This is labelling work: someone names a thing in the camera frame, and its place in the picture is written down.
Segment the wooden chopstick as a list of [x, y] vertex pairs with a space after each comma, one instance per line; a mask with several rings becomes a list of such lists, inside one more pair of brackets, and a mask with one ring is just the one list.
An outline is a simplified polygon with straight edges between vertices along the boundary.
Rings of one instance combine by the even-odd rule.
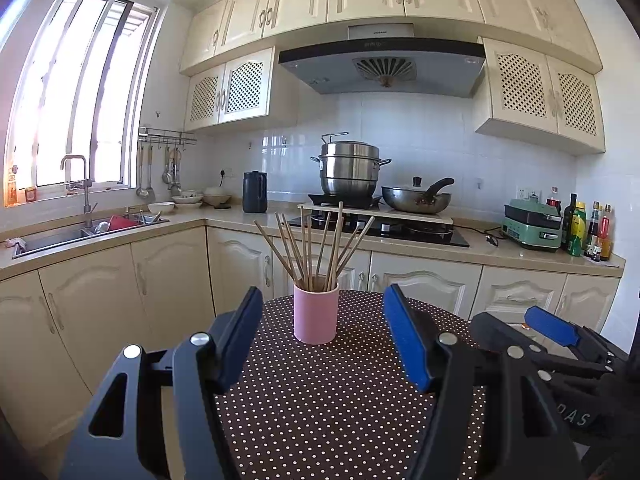
[[328, 273], [326, 274], [326, 291], [330, 292], [333, 290], [336, 285], [336, 267], [337, 267], [337, 258], [338, 253], [340, 252], [340, 239], [342, 236], [342, 224], [343, 224], [343, 208], [344, 203], [338, 203], [338, 211], [336, 214], [336, 223], [334, 230], [334, 237], [332, 243], [332, 252], [330, 257], [330, 263], [328, 266]]
[[324, 227], [322, 231], [322, 239], [320, 243], [320, 249], [318, 252], [316, 274], [314, 274], [314, 290], [316, 292], [324, 292], [326, 290], [326, 274], [322, 271], [322, 264], [324, 261], [324, 250], [326, 249], [326, 237], [329, 232], [329, 225], [331, 222], [331, 213], [326, 214], [326, 220], [324, 220]]
[[276, 245], [273, 243], [271, 237], [267, 234], [267, 232], [264, 230], [264, 228], [257, 222], [257, 220], [254, 220], [254, 225], [256, 226], [256, 228], [258, 229], [260, 235], [264, 238], [264, 240], [267, 242], [267, 244], [269, 245], [269, 247], [271, 248], [273, 255], [275, 255], [277, 257], [277, 259], [280, 261], [282, 268], [285, 270], [286, 274], [288, 274], [288, 277], [297, 284], [297, 280], [296, 280], [296, 276], [295, 273], [293, 271], [293, 269], [291, 268], [290, 264], [288, 263], [290, 260], [285, 259], [280, 250], [276, 247]]
[[282, 245], [286, 253], [286, 258], [288, 258], [288, 266], [291, 269], [292, 281], [298, 287], [303, 286], [304, 274], [298, 266], [298, 258], [295, 255], [294, 240], [292, 240], [290, 234], [288, 234], [288, 228], [286, 227], [284, 217], [280, 212], [276, 212], [276, 220], [280, 232], [280, 239], [282, 240]]
[[312, 272], [312, 221], [311, 212], [306, 217], [306, 241], [307, 241], [307, 290], [312, 292], [314, 289], [314, 272]]
[[349, 237], [346, 247], [341, 252], [341, 255], [338, 257], [337, 267], [336, 267], [336, 276], [340, 276], [346, 266], [349, 264], [350, 259], [359, 248], [363, 237], [365, 237], [369, 230], [371, 229], [372, 224], [375, 222], [375, 217], [370, 217], [364, 227], [357, 231], [353, 232], [352, 236]]

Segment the kitchen window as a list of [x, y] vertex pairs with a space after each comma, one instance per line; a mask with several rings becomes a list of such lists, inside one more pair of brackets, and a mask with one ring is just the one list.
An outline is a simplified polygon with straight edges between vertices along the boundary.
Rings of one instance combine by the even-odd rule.
[[131, 183], [134, 126], [157, 6], [134, 0], [56, 0], [18, 78], [4, 158], [8, 206], [74, 195], [84, 155], [97, 188]]

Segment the green oil bottle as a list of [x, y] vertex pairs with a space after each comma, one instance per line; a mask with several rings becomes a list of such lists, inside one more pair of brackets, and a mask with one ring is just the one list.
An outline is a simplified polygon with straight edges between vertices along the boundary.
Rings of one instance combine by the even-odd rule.
[[582, 255], [582, 245], [586, 238], [586, 231], [586, 205], [584, 202], [577, 202], [573, 211], [567, 245], [567, 250], [573, 257]]

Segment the green countertop appliance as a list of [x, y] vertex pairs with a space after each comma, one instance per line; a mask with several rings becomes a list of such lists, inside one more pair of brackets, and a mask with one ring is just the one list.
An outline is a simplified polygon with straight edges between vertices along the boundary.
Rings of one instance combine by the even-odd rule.
[[523, 247], [555, 252], [561, 246], [562, 217], [538, 200], [510, 200], [504, 205], [501, 232]]

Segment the brown polka dot tablecloth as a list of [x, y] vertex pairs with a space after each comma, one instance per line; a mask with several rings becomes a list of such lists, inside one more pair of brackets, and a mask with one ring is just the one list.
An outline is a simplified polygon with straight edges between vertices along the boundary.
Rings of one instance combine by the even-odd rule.
[[405, 479], [434, 405], [408, 382], [379, 292], [343, 290], [337, 332], [293, 334], [293, 299], [265, 303], [240, 381], [217, 408], [243, 479]]

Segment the black gas stove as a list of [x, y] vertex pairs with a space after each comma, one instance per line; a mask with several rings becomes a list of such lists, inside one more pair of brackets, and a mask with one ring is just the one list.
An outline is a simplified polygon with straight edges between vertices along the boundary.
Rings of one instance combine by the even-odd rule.
[[[315, 230], [323, 230], [324, 225], [329, 223], [328, 230], [334, 231], [342, 201], [329, 195], [309, 194], [308, 197], [307, 203], [298, 205], [303, 219]], [[369, 219], [374, 218], [369, 236], [464, 248], [470, 246], [451, 218], [440, 214], [401, 212], [383, 203], [381, 196], [370, 200], [345, 200], [342, 218], [343, 232], [348, 234], [361, 231]]]

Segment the pink cylindrical utensil holder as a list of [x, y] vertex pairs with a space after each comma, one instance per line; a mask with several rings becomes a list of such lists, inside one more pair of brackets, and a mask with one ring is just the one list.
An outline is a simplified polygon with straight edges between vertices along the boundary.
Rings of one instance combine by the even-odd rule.
[[337, 331], [338, 286], [308, 292], [297, 285], [293, 295], [294, 336], [304, 344], [328, 344]]

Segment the steel stacked steamer pot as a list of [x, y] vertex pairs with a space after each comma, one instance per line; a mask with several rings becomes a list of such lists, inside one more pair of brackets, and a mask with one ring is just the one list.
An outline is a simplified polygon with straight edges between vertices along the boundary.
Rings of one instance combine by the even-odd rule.
[[378, 185], [380, 169], [392, 160], [381, 158], [375, 145], [342, 140], [348, 135], [348, 131], [322, 134], [321, 153], [311, 160], [319, 165], [320, 185], [326, 195], [367, 200]]

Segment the white bowl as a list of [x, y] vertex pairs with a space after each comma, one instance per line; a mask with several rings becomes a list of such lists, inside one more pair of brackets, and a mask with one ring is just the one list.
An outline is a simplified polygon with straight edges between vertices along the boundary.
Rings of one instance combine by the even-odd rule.
[[148, 211], [151, 214], [169, 214], [175, 209], [176, 204], [174, 202], [158, 202], [148, 205]]

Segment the chrome sink faucet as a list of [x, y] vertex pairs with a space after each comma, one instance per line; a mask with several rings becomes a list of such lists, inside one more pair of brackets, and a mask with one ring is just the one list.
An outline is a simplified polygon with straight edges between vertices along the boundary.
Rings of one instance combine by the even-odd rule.
[[92, 187], [92, 181], [89, 178], [88, 162], [84, 155], [66, 154], [61, 159], [61, 169], [66, 168], [66, 164], [71, 160], [80, 160], [82, 162], [82, 178], [80, 180], [69, 180], [66, 188], [69, 191], [82, 191], [84, 196], [84, 204], [82, 205], [82, 215], [84, 216], [84, 227], [88, 231], [92, 231], [92, 212], [94, 207], [90, 204], [89, 188]]

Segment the black electric kettle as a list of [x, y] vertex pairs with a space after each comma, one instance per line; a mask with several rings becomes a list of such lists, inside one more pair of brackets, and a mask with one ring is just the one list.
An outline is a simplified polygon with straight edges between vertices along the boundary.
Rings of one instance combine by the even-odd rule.
[[242, 207], [247, 214], [263, 214], [268, 208], [267, 174], [247, 171], [243, 177]]

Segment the grey range hood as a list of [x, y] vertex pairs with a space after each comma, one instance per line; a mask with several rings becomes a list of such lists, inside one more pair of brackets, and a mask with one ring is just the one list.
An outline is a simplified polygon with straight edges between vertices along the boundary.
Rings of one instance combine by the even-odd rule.
[[478, 42], [415, 37], [401, 24], [279, 53], [280, 66], [320, 94], [402, 92], [469, 99], [485, 61]]

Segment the wall utensil rack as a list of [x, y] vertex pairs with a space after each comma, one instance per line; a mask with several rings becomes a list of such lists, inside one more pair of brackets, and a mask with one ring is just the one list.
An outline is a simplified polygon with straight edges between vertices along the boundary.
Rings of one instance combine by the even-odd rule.
[[196, 140], [193, 133], [141, 126], [138, 132], [138, 142], [169, 146], [189, 146], [197, 144], [198, 140]]

